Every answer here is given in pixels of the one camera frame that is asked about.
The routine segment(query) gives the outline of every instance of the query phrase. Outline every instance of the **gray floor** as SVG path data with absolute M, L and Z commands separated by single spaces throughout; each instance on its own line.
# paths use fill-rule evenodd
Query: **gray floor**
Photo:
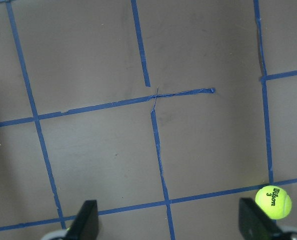
M 297 227 L 297 1 L 0 2 L 0 240 L 89 199 L 101 240 L 238 240 L 269 183 Z

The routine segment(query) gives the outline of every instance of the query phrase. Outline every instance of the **yellow tennis ball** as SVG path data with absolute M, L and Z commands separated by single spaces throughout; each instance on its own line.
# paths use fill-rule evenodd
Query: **yellow tennis ball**
M 265 186 L 260 189 L 255 202 L 269 218 L 274 220 L 285 218 L 292 208 L 290 196 L 278 186 Z

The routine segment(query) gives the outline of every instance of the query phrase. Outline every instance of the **neon green ball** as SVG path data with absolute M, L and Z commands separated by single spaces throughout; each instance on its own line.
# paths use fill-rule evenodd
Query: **neon green ball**
M 288 193 L 278 186 L 265 186 L 255 197 L 257 205 L 270 219 L 278 220 L 290 214 L 292 201 Z

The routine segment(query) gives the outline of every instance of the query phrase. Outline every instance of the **black object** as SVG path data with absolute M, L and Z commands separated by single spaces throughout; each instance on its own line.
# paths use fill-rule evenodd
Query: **black object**
M 252 198 L 239 200 L 238 227 L 245 240 L 297 240 L 297 232 L 283 232 Z
M 63 240 L 95 240 L 98 233 L 98 204 L 96 200 L 87 200 L 83 203 Z

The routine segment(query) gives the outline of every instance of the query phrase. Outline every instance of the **floor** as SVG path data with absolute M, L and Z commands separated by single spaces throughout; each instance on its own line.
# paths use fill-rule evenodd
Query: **floor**
M 297 1 L 0 0 L 0 240 L 241 240 L 267 184 L 297 227 Z

